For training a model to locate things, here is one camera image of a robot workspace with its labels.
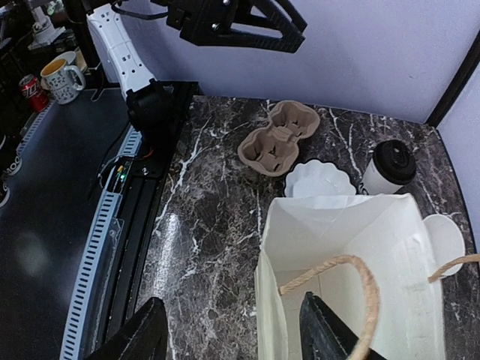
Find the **white paper cup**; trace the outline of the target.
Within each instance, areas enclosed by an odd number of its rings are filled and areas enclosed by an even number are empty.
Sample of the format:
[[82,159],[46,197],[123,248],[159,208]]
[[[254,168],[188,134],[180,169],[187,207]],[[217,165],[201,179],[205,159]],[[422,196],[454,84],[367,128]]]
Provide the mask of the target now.
[[361,195],[394,194],[402,185],[394,184],[384,178],[371,160],[358,186]]

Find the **speckled ceramic mug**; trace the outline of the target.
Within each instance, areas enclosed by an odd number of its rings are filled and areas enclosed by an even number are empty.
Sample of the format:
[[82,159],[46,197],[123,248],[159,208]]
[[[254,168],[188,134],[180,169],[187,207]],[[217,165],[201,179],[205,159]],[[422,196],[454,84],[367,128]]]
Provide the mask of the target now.
[[82,71],[63,58],[52,60],[42,69],[40,76],[60,105],[71,103],[86,88]]

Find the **black plastic cup lid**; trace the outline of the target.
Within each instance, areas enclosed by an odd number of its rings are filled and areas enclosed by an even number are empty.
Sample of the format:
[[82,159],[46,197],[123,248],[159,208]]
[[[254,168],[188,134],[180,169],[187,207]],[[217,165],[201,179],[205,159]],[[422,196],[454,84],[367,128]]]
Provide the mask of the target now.
[[388,182],[407,185],[416,175],[416,161],[407,146],[397,139],[379,143],[373,151],[376,170]]

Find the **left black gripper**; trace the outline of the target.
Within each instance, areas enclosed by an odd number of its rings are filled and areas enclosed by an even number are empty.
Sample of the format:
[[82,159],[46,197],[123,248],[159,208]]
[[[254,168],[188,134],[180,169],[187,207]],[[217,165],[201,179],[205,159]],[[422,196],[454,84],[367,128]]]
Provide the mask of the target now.
[[[200,47],[239,47],[295,53],[305,41],[307,23],[291,1],[171,1],[166,24],[179,37]],[[231,29],[239,23],[277,30],[280,37]]]

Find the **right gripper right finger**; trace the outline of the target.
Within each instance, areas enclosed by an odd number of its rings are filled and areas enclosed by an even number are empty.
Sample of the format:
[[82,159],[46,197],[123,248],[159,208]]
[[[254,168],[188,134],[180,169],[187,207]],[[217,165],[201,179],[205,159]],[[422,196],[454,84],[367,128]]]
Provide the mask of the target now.
[[348,359],[359,339],[331,308],[306,292],[299,313],[303,359]]

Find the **stack of white paper cups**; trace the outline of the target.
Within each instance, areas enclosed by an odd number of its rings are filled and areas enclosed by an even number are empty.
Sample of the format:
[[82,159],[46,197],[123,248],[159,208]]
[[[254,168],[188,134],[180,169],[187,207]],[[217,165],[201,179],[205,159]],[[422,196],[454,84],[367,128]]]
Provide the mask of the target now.
[[423,223],[438,267],[466,254],[464,237],[452,219],[443,214],[431,214],[423,220]]

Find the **red soda can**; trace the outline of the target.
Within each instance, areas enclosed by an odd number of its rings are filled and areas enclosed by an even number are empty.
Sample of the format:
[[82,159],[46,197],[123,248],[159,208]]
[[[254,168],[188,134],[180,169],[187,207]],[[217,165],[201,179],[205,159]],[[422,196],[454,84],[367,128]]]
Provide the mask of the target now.
[[25,75],[19,81],[19,89],[36,113],[42,112],[50,104],[47,93],[41,87],[38,78],[33,74]]

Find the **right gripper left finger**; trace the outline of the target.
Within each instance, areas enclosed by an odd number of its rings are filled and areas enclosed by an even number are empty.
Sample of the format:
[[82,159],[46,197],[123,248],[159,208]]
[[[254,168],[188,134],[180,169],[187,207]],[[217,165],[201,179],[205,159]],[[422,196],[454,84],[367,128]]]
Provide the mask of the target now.
[[167,312],[151,297],[103,346],[86,359],[165,359]]

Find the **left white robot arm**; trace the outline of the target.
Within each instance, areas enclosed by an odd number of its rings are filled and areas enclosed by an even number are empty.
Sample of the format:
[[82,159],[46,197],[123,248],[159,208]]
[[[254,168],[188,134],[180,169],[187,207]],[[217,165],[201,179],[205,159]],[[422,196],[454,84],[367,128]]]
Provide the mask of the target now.
[[197,46],[245,47],[295,53],[307,28],[290,1],[158,1],[163,13],[135,13],[120,1],[81,1],[86,22],[106,48],[127,104],[131,125],[150,146],[174,137],[186,107],[155,79],[140,58],[122,17],[164,19],[181,39]]

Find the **white scalloped bowl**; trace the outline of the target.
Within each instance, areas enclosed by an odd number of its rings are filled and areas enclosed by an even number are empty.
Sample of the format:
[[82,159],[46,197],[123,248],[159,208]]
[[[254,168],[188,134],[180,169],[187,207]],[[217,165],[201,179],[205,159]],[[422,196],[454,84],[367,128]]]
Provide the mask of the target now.
[[333,163],[313,159],[298,163],[286,175],[284,196],[292,198],[315,196],[352,196],[356,189],[350,177]]

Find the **left black frame post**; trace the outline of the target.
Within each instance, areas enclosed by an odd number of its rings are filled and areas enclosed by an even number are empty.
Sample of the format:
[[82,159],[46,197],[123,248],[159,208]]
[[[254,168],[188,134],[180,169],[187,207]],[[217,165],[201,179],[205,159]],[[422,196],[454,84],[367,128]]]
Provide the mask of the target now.
[[479,65],[479,2],[429,1],[426,13],[432,104],[422,122],[436,128]]

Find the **beige paper bag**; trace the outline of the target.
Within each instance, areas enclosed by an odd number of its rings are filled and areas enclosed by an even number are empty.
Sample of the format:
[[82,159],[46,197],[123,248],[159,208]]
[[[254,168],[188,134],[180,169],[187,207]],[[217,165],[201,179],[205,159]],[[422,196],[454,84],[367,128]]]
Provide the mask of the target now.
[[316,293],[355,334],[365,323],[359,273],[338,265],[281,294],[305,272],[342,255],[360,258],[379,288],[371,350],[386,359],[446,357],[442,278],[459,258],[438,267],[413,196],[313,196],[271,202],[255,271],[260,359],[300,359],[299,313]]

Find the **brown cardboard cup carrier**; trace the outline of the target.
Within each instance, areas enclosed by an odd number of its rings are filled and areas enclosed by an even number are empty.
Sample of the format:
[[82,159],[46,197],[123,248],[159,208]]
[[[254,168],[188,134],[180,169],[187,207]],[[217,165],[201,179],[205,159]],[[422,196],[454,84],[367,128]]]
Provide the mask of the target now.
[[282,176],[299,156],[298,142],[312,137],[319,125],[320,116],[314,109],[283,100],[268,114],[266,127],[245,137],[238,146],[238,156],[243,164],[264,176]]

